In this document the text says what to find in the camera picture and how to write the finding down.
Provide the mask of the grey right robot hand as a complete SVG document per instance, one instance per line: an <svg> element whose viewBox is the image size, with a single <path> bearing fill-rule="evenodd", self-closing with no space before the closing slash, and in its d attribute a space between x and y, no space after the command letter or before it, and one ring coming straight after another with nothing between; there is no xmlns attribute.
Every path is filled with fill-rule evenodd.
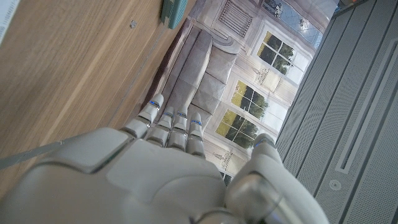
<svg viewBox="0 0 398 224"><path fill-rule="evenodd" d="M327 223L284 167L273 139L226 184L206 160L201 117L155 95L121 129L42 146L46 155L1 198L2 223Z"/></svg>

